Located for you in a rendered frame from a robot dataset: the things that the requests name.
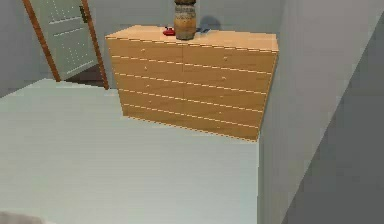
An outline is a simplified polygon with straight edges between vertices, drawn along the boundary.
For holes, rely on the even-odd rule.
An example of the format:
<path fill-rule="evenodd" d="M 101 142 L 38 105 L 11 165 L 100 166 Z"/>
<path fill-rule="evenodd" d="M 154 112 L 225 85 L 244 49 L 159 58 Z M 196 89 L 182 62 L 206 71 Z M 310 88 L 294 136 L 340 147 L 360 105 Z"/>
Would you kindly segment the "pale green room door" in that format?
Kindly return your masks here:
<path fill-rule="evenodd" d="M 97 66 L 102 87 L 109 83 L 98 44 L 89 0 L 22 0 L 56 82 Z M 79 10 L 85 9 L 88 23 Z"/>

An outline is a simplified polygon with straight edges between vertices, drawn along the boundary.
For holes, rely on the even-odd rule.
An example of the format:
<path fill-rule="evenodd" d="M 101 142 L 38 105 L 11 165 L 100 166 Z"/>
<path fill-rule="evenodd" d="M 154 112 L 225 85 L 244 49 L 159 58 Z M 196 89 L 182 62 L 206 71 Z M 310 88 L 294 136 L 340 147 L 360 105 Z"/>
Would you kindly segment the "light wooden chest of drawers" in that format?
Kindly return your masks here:
<path fill-rule="evenodd" d="M 211 30 L 181 41 L 135 25 L 106 43 L 125 116 L 258 139 L 279 53 L 274 34 Z"/>

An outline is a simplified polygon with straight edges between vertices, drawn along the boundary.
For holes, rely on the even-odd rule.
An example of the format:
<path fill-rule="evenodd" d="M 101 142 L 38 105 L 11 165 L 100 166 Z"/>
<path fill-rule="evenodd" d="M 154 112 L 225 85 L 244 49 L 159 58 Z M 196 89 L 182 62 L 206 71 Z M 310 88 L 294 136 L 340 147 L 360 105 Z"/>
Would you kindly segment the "brown patterned ceramic vase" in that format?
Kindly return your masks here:
<path fill-rule="evenodd" d="M 196 33 L 196 0 L 174 0 L 174 29 L 178 40 L 192 40 Z"/>

